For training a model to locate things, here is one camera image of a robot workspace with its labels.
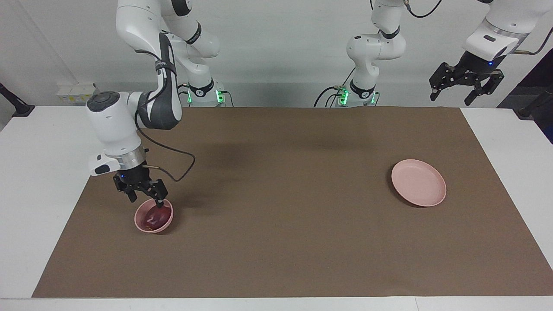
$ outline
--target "brown tablecloth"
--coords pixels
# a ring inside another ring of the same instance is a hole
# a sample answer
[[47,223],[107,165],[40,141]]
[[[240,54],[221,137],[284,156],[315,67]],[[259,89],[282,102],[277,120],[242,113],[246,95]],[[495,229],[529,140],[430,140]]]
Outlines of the brown tablecloth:
[[[154,138],[196,154],[163,235],[111,175],[91,178],[33,297],[553,295],[553,272],[459,109],[186,108]],[[145,141],[148,162],[190,159]],[[393,190],[403,159],[448,196],[416,208]]]

